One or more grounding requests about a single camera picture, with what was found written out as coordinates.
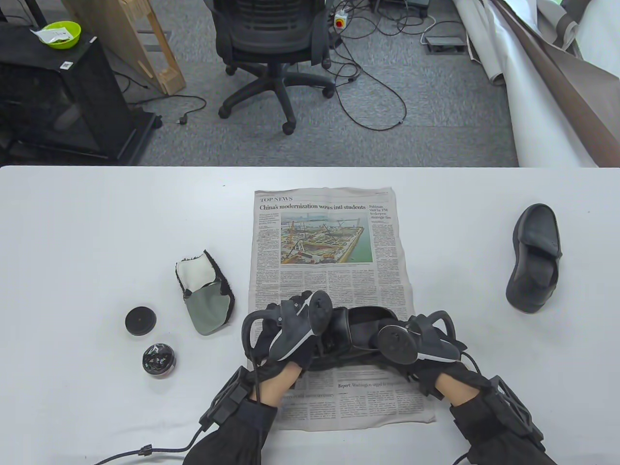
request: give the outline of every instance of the gray carpet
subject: gray carpet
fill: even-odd
[[[19,14],[16,0],[0,2],[6,14]],[[187,81],[182,93],[200,95],[207,106],[180,126],[175,120],[199,101],[168,99],[148,104],[149,111],[163,115],[165,124],[153,133],[142,158],[144,165],[517,166],[505,88],[491,85],[482,67],[467,55],[427,55],[419,36],[386,37],[375,32],[347,40],[355,59],[405,100],[404,123],[391,131],[369,131],[347,118],[336,97],[327,100],[319,89],[294,87],[289,93],[297,129],[285,136],[281,132],[284,114],[272,92],[238,105],[227,120],[218,117],[222,101],[252,76],[241,70],[233,77],[224,72],[215,52],[213,21],[202,0],[151,3],[164,29],[172,32],[170,44]],[[66,17],[60,0],[40,0],[40,4],[48,20]],[[398,10],[392,13],[397,16]],[[459,19],[451,0],[432,0],[430,13],[438,20]],[[388,33],[396,31],[388,20],[382,20],[380,27]],[[367,21],[354,20],[347,35],[363,35],[372,28]],[[457,33],[463,34],[460,25],[441,24],[429,35]],[[139,79],[117,57],[110,56],[110,61],[117,71]],[[311,72],[325,71],[315,66]],[[126,85],[122,77],[118,80]],[[157,94],[132,86],[125,95],[135,101]],[[341,87],[340,95],[351,115],[365,125],[385,127],[402,118],[398,99],[367,76]]]

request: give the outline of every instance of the construction site photo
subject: construction site photo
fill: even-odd
[[[365,216],[338,214],[282,215],[280,262],[342,264],[373,261]]]

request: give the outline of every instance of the office chair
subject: office chair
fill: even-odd
[[[327,18],[333,1],[204,0],[213,15],[215,47],[226,74],[241,68],[258,78],[224,101],[220,118],[228,118],[238,103],[274,91],[286,115],[282,131],[291,135],[296,120],[287,87],[322,87],[324,97],[334,96],[334,79],[290,71],[292,64],[302,61],[331,66]]]

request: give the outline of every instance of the green bowl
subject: green bowl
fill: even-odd
[[[67,40],[65,42],[54,42],[54,43],[46,43],[45,45],[49,45],[52,48],[56,48],[57,50],[66,50],[67,48],[73,47],[78,43],[79,37],[82,34],[82,27],[73,21],[57,21],[51,24],[48,24],[43,29],[60,29],[66,28],[67,31],[71,33],[73,38],[71,40]]]

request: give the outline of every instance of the newspaper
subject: newspaper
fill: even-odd
[[[413,292],[391,188],[256,192],[249,311],[324,290],[334,307],[387,307],[406,319]],[[260,321],[252,331],[252,344]],[[435,421],[433,404],[396,372],[351,366],[307,372],[285,396],[276,427],[329,431]]]

